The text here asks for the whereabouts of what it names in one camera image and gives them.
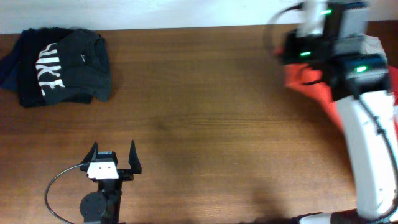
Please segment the black folded shirt white lettering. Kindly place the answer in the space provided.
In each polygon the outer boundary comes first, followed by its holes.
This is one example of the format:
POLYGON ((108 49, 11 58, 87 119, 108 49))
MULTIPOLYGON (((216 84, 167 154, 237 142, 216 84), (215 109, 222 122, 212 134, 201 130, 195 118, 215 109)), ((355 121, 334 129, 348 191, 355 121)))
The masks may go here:
POLYGON ((111 71, 105 39, 86 29, 25 30, 20 39, 18 97, 21 106, 107 101, 111 71))

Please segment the orange polo shirt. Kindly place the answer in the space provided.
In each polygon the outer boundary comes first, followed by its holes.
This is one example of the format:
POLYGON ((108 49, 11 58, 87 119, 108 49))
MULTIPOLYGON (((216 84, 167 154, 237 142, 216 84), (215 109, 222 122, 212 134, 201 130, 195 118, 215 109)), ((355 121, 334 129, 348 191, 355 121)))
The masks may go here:
POLYGON ((331 87, 322 80, 321 69, 308 63, 294 63, 282 67, 285 87, 315 100, 331 122, 343 132, 340 115, 332 100, 331 87))

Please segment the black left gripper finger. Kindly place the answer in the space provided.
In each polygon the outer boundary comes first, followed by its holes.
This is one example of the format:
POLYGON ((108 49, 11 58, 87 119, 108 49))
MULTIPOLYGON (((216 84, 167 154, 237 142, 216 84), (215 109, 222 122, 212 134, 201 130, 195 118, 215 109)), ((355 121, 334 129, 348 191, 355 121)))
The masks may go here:
POLYGON ((142 166, 137 155, 136 145, 134 140, 131 141, 128 163, 131 167, 131 170, 142 170, 142 166))
POLYGON ((96 155, 98 153, 98 143, 94 142, 94 144, 92 145, 90 151, 88 152, 88 154, 83 158, 83 160, 81 161, 82 164, 87 164, 91 161, 94 161, 96 159, 96 155))

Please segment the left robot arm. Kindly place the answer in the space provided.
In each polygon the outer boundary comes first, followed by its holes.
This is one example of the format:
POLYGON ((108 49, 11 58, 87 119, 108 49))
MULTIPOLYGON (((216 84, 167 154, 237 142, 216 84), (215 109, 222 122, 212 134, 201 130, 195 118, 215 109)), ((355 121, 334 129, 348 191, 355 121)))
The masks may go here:
POLYGON ((87 178, 98 184, 96 191, 83 197, 80 213, 84 223, 119 224, 123 182, 132 182, 142 173, 142 166, 131 141, 128 169, 118 169, 118 158, 114 151, 99 151, 95 142, 81 162, 80 170, 87 178))

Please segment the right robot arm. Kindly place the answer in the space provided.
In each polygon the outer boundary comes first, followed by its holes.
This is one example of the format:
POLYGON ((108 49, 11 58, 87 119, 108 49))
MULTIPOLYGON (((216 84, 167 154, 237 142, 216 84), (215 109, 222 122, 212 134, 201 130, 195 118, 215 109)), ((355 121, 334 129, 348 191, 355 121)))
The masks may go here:
POLYGON ((315 213, 299 223, 397 222, 397 120, 390 69, 365 50, 366 1, 304 1, 304 20, 287 34, 280 59, 288 87, 318 100, 346 141, 357 207, 315 213))

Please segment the dark navy folded garment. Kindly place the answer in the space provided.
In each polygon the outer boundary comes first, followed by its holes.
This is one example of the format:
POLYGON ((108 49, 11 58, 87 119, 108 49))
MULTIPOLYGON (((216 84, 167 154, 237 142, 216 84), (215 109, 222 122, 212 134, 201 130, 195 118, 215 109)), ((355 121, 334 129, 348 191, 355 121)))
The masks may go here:
POLYGON ((24 34, 22 32, 12 51, 1 60, 1 89, 17 91, 19 63, 23 50, 24 34))

